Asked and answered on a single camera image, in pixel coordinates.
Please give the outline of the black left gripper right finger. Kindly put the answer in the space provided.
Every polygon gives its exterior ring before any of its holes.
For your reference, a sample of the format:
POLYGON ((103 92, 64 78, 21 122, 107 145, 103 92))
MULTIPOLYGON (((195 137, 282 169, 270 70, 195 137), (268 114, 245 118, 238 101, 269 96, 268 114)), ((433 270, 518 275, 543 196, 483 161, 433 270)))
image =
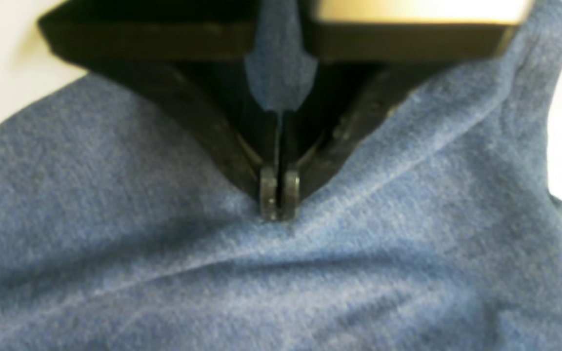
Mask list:
POLYGON ((281 219, 295 218, 424 82, 457 63, 501 56, 532 7, 530 0, 300 0, 303 46, 318 66, 304 102, 283 114, 281 219))

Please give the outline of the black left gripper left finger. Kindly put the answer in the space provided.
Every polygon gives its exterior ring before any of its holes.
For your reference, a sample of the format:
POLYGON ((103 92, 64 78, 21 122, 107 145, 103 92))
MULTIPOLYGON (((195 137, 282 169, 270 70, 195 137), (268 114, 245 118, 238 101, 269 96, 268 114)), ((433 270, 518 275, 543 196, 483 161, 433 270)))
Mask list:
POLYGON ((38 27, 58 58, 146 98, 281 220, 278 123, 249 90, 259 0, 66 0, 38 27))

